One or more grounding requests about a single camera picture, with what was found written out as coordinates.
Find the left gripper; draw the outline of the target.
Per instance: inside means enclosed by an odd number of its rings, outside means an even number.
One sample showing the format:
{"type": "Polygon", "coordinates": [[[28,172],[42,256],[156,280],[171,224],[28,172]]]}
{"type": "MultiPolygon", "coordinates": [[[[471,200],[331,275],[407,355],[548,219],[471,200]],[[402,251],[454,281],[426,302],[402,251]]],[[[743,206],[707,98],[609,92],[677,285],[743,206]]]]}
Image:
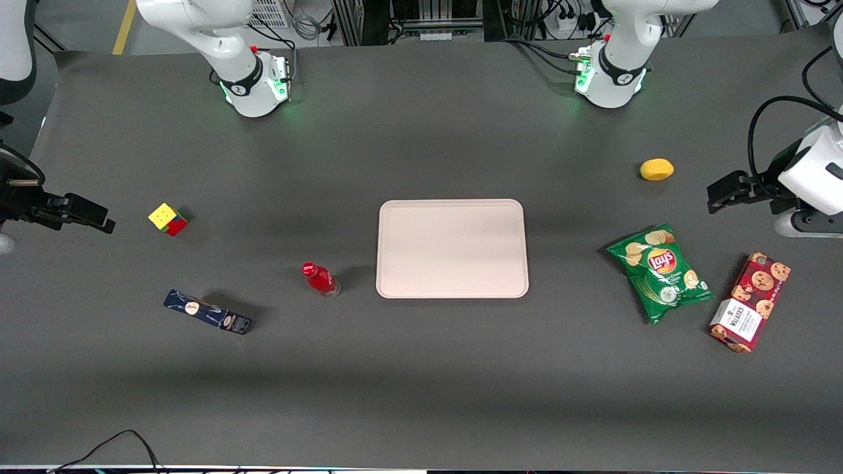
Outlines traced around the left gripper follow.
{"type": "Polygon", "coordinates": [[[842,211],[842,137],[839,121],[819,121],[772,160],[767,173],[732,171],[707,187],[707,210],[772,201],[771,213],[785,213],[799,200],[826,215],[842,211]]]}

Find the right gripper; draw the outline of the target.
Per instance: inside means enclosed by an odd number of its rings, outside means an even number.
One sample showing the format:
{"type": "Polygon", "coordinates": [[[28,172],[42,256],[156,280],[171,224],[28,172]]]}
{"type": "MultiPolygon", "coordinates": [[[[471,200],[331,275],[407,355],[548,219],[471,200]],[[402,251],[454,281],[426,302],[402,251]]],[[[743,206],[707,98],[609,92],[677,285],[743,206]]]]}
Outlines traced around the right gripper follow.
{"type": "Polygon", "coordinates": [[[87,198],[63,196],[43,190],[45,177],[29,160],[3,157],[1,165],[1,222],[8,220],[40,224],[56,231],[66,224],[78,224],[112,234],[117,223],[107,218],[108,209],[87,198]],[[40,218],[36,211],[40,206],[40,218]]]}

